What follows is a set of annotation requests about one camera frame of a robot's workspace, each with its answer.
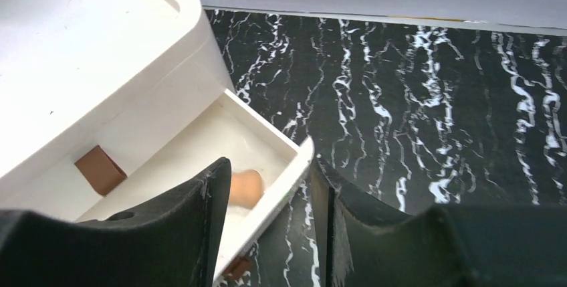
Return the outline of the white drawer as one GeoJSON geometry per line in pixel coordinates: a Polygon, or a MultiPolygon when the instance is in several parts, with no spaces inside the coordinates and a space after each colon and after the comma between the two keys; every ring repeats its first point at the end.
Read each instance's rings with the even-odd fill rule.
{"type": "Polygon", "coordinates": [[[297,191],[308,172],[314,144],[297,145],[226,90],[203,113],[164,145],[127,180],[78,219],[105,219],[194,177],[219,157],[241,173],[256,170],[265,192],[251,210],[229,207],[214,271],[218,286],[223,271],[247,252],[297,191]]]}

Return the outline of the beige makeup sponge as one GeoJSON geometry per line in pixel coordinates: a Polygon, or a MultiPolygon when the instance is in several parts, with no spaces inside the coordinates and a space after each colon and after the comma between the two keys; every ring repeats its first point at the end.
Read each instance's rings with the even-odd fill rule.
{"type": "Polygon", "coordinates": [[[264,185],[258,171],[248,169],[231,175],[228,204],[253,209],[264,194],[264,185]]]}

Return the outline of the white drawer organizer box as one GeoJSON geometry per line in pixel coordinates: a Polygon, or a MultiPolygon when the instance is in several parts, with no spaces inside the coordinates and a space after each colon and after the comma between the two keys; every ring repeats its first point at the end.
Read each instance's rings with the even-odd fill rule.
{"type": "Polygon", "coordinates": [[[73,221],[232,90],[200,0],[1,0],[1,207],[73,221]]]}

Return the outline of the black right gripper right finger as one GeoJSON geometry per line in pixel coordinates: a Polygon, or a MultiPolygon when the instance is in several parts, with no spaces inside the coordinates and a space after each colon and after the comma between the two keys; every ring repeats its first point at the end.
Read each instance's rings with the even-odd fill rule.
{"type": "Polygon", "coordinates": [[[310,167],[323,286],[565,286],[566,208],[433,205],[408,215],[324,159],[310,167]]]}

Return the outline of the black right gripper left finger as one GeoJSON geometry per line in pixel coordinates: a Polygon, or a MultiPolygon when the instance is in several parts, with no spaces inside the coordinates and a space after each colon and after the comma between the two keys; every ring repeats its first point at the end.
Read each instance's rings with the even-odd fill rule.
{"type": "Polygon", "coordinates": [[[211,286],[231,182],[221,157],[105,220],[1,212],[2,286],[211,286]]]}

